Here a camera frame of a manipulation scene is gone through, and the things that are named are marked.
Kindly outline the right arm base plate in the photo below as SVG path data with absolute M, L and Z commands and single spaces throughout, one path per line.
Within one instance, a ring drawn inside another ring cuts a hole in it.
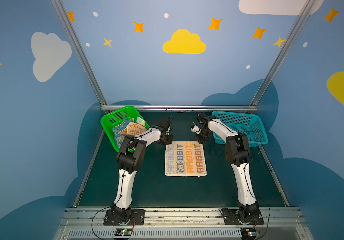
M 247 214 L 239 209 L 222 208 L 220 214 L 225 225 L 264 225 L 265 221 L 260 211 Z

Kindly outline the controller circuit board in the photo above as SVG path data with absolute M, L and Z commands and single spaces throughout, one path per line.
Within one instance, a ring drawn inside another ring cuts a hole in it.
M 131 237 L 132 232 L 133 231 L 129 229 L 115 229 L 114 236 L 115 237 Z
M 255 240 L 257 237 L 257 232 L 255 229 L 241 228 L 241 239 L 242 240 Z

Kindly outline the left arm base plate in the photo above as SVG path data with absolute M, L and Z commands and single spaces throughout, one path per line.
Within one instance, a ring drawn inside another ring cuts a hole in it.
M 142 226 L 145 220 L 145 210 L 108 210 L 104 219 L 104 226 Z

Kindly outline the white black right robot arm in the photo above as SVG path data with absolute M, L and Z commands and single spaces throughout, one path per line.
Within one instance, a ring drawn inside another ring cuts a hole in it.
M 217 134 L 225 143 L 225 158 L 231 165 L 238 190 L 238 219 L 247 224 L 261 214 L 250 177 L 250 145 L 245 133 L 236 132 L 226 126 L 217 116 L 197 115 L 198 124 L 191 126 L 200 144 L 207 141 L 212 133 Z

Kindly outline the rabbit letter print towel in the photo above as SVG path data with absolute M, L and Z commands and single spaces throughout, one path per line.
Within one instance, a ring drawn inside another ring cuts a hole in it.
M 203 177 L 207 175 L 203 145 L 195 141 L 173 141 L 166 146 L 165 175 Z

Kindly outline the green plastic basket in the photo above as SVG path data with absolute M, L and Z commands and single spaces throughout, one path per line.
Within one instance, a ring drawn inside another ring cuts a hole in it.
M 109 114 L 106 114 L 105 116 L 102 117 L 101 125 L 103 129 L 105 130 L 105 133 L 108 136 L 109 140 L 111 141 L 111 144 L 116 152 L 119 151 L 119 148 L 115 143 L 114 133 L 112 131 L 112 128 L 120 125 L 123 122 L 123 120 L 128 120 L 131 118 L 136 119 L 137 117 L 140 117 L 144 120 L 144 118 L 141 116 L 138 110 L 132 106 L 123 107 Z

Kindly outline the left controller circuit board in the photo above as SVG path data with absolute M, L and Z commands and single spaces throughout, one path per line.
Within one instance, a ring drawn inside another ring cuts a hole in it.
M 114 236 L 115 237 L 131 237 L 132 232 L 133 231 L 129 229 L 115 229 Z

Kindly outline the aluminium frame post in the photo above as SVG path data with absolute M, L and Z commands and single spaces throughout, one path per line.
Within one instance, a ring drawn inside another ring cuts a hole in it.
M 51 0 L 51 3 L 72 43 L 72 46 L 74 47 L 74 50 L 81 62 L 81 65 L 92 85 L 92 88 L 95 91 L 95 94 L 100 102 L 101 105 L 106 105 L 106 99 L 104 97 L 103 91 L 97 81 L 97 78 L 92 70 L 92 67 L 87 59 L 87 56 L 85 54 L 85 51 L 83 50 L 82 44 L 80 43 L 80 40 L 76 34 L 76 31 L 73 27 L 72 21 L 70 20 L 68 13 L 66 12 L 65 5 L 63 4 L 63 1 L 59 0 Z
M 262 83 L 260 84 L 256 94 L 254 95 L 250 106 L 257 108 L 260 100 L 262 99 L 264 93 L 267 91 L 268 86 L 274 79 L 276 73 L 278 72 L 280 66 L 284 62 L 287 54 L 289 53 L 291 47 L 293 46 L 294 42 L 296 41 L 298 35 L 300 34 L 301 30 L 303 29 L 304 25 L 306 24 L 308 18 L 311 15 L 311 10 L 316 4 L 315 0 L 307 0 L 301 9 L 298 17 L 296 18 L 292 28 L 290 29 L 287 39 L 282 44 L 273 64 L 271 65 L 267 75 L 263 79 Z

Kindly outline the horizontal aluminium frame bar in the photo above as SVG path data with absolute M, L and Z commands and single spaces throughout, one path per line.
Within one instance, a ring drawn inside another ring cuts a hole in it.
M 193 110 L 196 112 L 211 112 L 211 111 L 228 111 L 228 112 L 256 112 L 257 106 L 152 106 L 152 105 L 134 105 L 138 111 L 145 112 L 163 112 L 171 109 L 175 112 L 184 112 Z

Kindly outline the right controller circuit board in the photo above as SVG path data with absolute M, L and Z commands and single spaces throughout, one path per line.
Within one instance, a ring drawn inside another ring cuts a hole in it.
M 242 240 L 255 240 L 257 237 L 257 232 L 255 229 L 241 228 L 241 239 Z

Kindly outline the left aluminium frame post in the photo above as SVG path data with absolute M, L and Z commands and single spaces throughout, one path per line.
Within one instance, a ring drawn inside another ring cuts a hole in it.
M 97 78 L 92 70 L 92 67 L 87 59 L 87 56 L 85 54 L 85 51 L 83 50 L 82 44 L 80 43 L 80 40 L 76 34 L 76 31 L 73 27 L 72 21 L 70 20 L 68 13 L 66 12 L 65 5 L 63 4 L 63 1 L 59 0 L 51 0 L 51 3 L 72 43 L 72 46 L 74 47 L 74 50 L 81 62 L 81 65 L 92 85 L 92 88 L 95 91 L 95 94 L 100 102 L 101 105 L 106 105 L 106 99 L 104 97 L 103 91 L 97 81 Z

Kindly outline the orange bunny print towel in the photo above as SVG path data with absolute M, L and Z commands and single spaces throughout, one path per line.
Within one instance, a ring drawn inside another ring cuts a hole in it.
M 119 135 L 138 136 L 147 130 L 148 129 L 141 124 L 130 122 L 124 130 L 119 132 Z

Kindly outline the right aluminium frame post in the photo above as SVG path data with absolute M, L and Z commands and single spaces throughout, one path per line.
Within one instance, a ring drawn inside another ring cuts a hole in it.
M 296 18 L 292 28 L 290 29 L 287 39 L 282 44 L 273 64 L 271 65 L 267 75 L 263 79 L 262 83 L 260 84 L 256 94 L 254 95 L 250 106 L 257 108 L 260 100 L 262 99 L 264 93 L 267 91 L 268 86 L 274 79 L 276 73 L 278 72 L 280 66 L 284 62 L 287 54 L 289 53 L 291 47 L 293 46 L 294 42 L 296 41 L 298 35 L 300 34 L 301 30 L 303 29 L 304 25 L 306 24 L 308 18 L 311 15 L 311 10 L 316 4 L 315 0 L 307 0 L 301 9 L 298 17 Z

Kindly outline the aluminium mounting rail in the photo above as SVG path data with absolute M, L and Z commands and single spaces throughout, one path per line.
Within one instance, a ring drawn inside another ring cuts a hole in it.
M 241 228 L 255 229 L 255 240 L 311 240 L 299 208 L 262 208 L 264 225 L 225 225 L 221 208 L 135 208 L 145 210 L 142 226 L 104 226 L 106 210 L 66 209 L 56 240 L 241 240 Z M 115 229 L 132 230 L 115 237 Z

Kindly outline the teal yellow patterned towel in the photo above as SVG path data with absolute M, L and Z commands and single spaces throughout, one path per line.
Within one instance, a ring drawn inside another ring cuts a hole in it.
M 131 118 L 128 120 L 123 120 L 123 122 L 120 125 L 112 128 L 112 131 L 114 133 L 114 140 L 115 140 L 115 143 L 118 146 L 118 148 L 121 147 L 123 140 L 126 136 L 126 135 L 119 135 L 119 132 L 124 130 L 130 122 L 138 123 L 138 124 L 141 124 L 144 127 L 146 127 L 146 122 L 142 118 L 137 117 L 136 119 Z

